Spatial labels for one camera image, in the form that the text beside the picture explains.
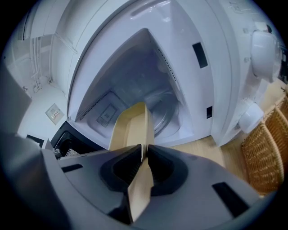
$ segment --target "open lid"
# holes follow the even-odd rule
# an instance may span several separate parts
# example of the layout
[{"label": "open lid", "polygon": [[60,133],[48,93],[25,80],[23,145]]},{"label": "open lid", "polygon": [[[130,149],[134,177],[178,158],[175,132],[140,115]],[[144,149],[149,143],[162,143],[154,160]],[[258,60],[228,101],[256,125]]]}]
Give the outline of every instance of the open lid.
[{"label": "open lid", "polygon": [[3,63],[0,65],[0,73],[0,108],[2,112],[0,131],[16,133],[32,100],[16,83]]}]

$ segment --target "white cabinet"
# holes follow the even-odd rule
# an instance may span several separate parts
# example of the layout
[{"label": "white cabinet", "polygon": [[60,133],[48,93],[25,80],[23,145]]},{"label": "white cabinet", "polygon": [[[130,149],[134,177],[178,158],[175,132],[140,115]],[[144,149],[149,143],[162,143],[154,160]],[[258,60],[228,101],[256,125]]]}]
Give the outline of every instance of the white cabinet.
[{"label": "white cabinet", "polygon": [[54,34],[70,0],[42,0],[33,19],[30,38]]}]

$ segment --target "beige flap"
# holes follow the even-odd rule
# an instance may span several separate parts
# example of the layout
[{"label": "beige flap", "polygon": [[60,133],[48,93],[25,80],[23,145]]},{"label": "beige flap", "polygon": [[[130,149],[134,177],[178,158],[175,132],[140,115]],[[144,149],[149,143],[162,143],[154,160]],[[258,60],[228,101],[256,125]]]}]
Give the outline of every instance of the beige flap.
[{"label": "beige flap", "polygon": [[138,219],[149,204],[153,186],[153,176],[148,165],[148,158],[146,158],[128,187],[128,198],[133,222]]},{"label": "beige flap", "polygon": [[142,144],[142,158],[147,145],[154,144],[152,115],[144,102],[139,102],[123,111],[114,126],[109,150]]}]

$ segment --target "washing machine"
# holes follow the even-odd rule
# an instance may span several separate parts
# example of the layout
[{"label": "washing machine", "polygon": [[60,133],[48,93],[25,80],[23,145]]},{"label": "washing machine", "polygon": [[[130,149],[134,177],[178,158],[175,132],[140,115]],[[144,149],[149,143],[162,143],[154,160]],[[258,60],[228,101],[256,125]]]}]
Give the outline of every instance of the washing machine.
[{"label": "washing machine", "polygon": [[105,149],[138,102],[152,113],[156,145],[210,135],[226,144],[258,125],[280,71],[281,37],[250,0],[42,0],[29,15],[30,49],[51,36],[46,75],[65,96],[63,121]]}]

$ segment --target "metal mesh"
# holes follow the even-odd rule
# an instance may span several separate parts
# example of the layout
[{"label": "metal mesh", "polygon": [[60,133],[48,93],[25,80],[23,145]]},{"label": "metal mesh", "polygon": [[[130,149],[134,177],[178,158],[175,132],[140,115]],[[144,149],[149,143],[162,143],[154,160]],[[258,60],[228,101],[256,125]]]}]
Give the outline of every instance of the metal mesh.
[{"label": "metal mesh", "polygon": [[96,121],[106,128],[116,112],[117,108],[114,105],[109,104],[108,107],[101,113],[101,115],[97,118]]},{"label": "metal mesh", "polygon": [[72,148],[69,148],[65,156],[77,156],[77,155],[80,155],[80,154],[74,151]]}]

